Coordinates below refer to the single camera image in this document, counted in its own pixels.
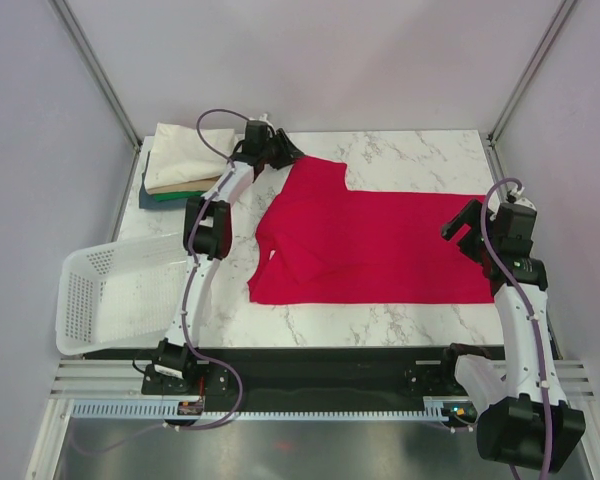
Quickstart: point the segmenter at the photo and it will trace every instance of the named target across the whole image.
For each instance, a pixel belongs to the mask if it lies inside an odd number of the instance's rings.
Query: red fabric
[[[476,195],[349,191],[346,165],[305,157],[256,229],[250,300],[491,303],[481,268],[440,236]]]

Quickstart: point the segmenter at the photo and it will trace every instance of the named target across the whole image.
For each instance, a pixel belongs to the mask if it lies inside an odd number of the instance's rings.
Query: gray wall
[[[219,106],[291,131],[488,130],[560,2],[69,3],[146,135]]]
[[[107,240],[132,162],[45,0],[0,1],[0,479],[22,478],[59,354],[62,260]]]
[[[600,400],[600,0],[580,2],[499,152],[538,206],[560,345],[585,361]]]

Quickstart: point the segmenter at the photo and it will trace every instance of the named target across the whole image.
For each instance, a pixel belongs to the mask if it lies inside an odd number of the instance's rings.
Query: metal frame
[[[135,150],[134,165],[111,235],[111,239],[115,240],[137,169],[141,141],[67,0],[49,0],[49,3],[58,14],[98,88],[118,119],[124,135]],[[574,12],[577,3],[578,0],[561,1],[493,128],[488,133],[480,135],[492,176],[496,180],[506,176],[506,167],[497,155],[494,148],[495,144],[502,136],[517,105],[537,75],[560,31]],[[137,362],[141,368],[146,366],[147,363],[147,361]],[[502,362],[500,363],[499,368],[504,368]],[[593,390],[589,385],[585,368],[578,361],[558,360],[556,361],[556,369],[561,382],[564,382],[563,386],[570,403],[585,413],[588,428],[582,443],[592,474],[596,480],[600,480],[600,412],[593,396]],[[97,416],[99,416],[98,418],[112,418],[112,416],[129,418],[128,415],[125,417],[125,414],[121,412],[132,411],[132,416],[142,414],[138,414],[138,410],[133,410],[133,408],[124,410],[125,406],[129,408],[133,405],[153,405],[154,410],[151,410],[153,416],[155,416],[156,411],[164,412],[164,410],[155,410],[156,402],[161,405],[158,408],[164,409],[170,406],[166,405],[162,398],[143,396],[140,393],[141,386],[142,376],[131,368],[131,362],[129,361],[61,361],[27,469],[26,478],[28,480],[39,480],[54,477],[62,444],[67,433],[68,422],[74,412],[81,417],[90,415],[90,418]],[[182,399],[170,397],[170,400],[173,401],[185,399],[193,400],[192,397],[183,397]],[[434,414],[439,402],[449,400],[449,398],[431,397],[426,399],[427,402],[430,402],[428,403],[429,407],[434,409]],[[467,399],[456,398],[453,400],[466,401]]]

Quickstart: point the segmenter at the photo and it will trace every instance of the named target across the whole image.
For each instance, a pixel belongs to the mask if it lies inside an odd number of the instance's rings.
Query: white plastic basket
[[[62,266],[56,343],[65,355],[157,343],[186,273],[182,234],[78,250]]]

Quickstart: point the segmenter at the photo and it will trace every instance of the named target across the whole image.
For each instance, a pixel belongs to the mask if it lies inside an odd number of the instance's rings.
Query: white marble tabletop
[[[352,190],[485,193],[492,178],[476,131],[294,133],[307,155],[347,163]],[[147,154],[145,139],[119,239],[181,232],[184,210],[138,208]],[[260,218],[280,192],[289,169],[267,170],[232,209],[233,246],[212,285],[211,319],[200,344],[207,347],[425,346],[451,342],[502,344],[493,305],[289,305],[249,302],[255,271],[254,237]],[[180,284],[183,279],[174,278]]]

